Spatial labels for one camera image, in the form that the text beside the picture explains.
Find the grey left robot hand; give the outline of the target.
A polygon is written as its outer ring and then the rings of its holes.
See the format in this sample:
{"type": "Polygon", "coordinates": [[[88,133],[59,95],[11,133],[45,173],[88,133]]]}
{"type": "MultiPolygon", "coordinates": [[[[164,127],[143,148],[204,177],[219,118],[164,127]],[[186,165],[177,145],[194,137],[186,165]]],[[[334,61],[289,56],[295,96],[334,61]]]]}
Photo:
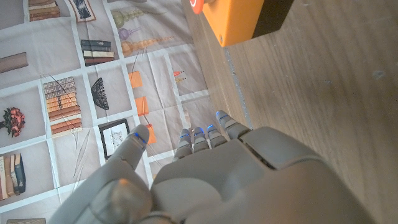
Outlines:
{"type": "Polygon", "coordinates": [[[149,130],[136,126],[51,223],[373,223],[314,150],[224,111],[219,126],[183,129],[151,186],[136,174],[149,130]]]}

